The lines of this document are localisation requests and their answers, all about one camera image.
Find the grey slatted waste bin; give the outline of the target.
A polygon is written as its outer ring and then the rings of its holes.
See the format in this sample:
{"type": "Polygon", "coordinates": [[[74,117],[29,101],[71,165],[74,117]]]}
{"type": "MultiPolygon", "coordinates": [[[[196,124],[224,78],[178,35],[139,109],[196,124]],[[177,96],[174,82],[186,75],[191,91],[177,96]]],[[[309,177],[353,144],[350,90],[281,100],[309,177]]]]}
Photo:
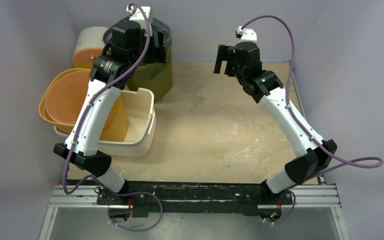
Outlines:
{"type": "MultiPolygon", "coordinates": [[[[129,17],[125,17],[121,20],[119,20],[118,22],[116,22],[114,25],[112,25],[110,28],[108,28],[104,34],[102,35],[102,40],[104,42],[104,44],[108,44],[112,41],[112,29],[115,25],[117,25],[118,23],[120,22],[123,22],[123,21],[127,21],[129,20],[129,17]]],[[[157,19],[157,18],[153,18],[152,22],[151,22],[151,27],[152,27],[152,32],[155,34],[157,32],[157,30],[164,30],[164,38],[166,40],[166,43],[168,45],[171,44],[172,42],[172,33],[171,33],[171,29],[170,27],[165,24],[164,22],[162,22],[161,20],[157,19]]]]}

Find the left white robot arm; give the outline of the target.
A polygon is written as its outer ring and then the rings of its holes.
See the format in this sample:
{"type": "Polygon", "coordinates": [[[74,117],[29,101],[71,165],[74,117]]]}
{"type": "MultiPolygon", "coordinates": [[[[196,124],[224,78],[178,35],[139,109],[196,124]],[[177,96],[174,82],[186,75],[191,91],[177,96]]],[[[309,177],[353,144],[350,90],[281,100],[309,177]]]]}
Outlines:
{"type": "Polygon", "coordinates": [[[107,188],[116,204],[128,201],[129,182],[112,168],[112,157],[98,150],[99,140],[116,99],[137,67],[167,61],[167,34],[164,28],[153,29],[147,21],[122,20],[112,27],[111,41],[92,64],[87,94],[74,128],[65,142],[53,148],[55,154],[65,159],[65,194],[73,193],[67,189],[69,166],[73,164],[107,188]]]}

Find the olive green slatted bin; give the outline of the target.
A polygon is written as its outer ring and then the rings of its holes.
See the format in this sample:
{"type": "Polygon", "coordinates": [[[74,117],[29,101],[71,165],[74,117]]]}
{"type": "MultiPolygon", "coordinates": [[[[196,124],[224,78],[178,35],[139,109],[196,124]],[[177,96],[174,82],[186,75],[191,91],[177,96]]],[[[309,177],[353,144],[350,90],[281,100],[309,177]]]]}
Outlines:
{"type": "Polygon", "coordinates": [[[157,103],[173,86],[172,66],[172,44],[170,44],[167,62],[138,67],[134,76],[128,80],[127,87],[130,91],[137,91],[139,88],[152,91],[154,103],[157,103]]]}

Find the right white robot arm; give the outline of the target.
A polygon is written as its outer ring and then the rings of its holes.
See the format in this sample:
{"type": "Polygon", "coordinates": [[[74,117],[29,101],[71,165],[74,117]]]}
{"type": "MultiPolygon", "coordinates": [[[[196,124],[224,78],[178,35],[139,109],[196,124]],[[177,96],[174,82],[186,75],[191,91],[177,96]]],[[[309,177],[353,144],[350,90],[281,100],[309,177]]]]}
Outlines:
{"type": "Polygon", "coordinates": [[[222,62],[226,62],[225,75],[235,77],[245,93],[265,108],[287,137],[296,155],[283,170],[262,182],[260,196],[268,204],[280,198],[281,192],[300,185],[323,171],[335,153],[337,144],[325,140],[314,131],[301,113],[286,96],[288,90],[278,76],[262,68],[260,49],[254,42],[244,41],[235,46],[220,44],[214,66],[219,74],[222,62]]]}

